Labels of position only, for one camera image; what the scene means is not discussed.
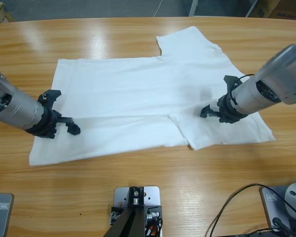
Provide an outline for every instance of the wooden table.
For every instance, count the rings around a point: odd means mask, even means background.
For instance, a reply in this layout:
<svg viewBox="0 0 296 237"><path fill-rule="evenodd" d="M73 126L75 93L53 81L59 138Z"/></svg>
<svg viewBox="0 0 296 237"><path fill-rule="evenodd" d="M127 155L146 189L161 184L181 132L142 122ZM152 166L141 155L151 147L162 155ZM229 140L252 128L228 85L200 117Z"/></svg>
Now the wooden table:
<svg viewBox="0 0 296 237"><path fill-rule="evenodd" d="M197 26L243 73L296 43L296 21L195 17L65 19L0 24L0 71L37 98L51 87L57 59L151 57L156 36ZM165 237L204 236L228 196L250 183L296 182L296 105L262 113L277 141L156 148L30 167L34 137L0 123L0 192L15 195L8 236L94 237L109 228L116 187L157 185ZM267 226L257 188L225 210L214 235Z"/></svg>

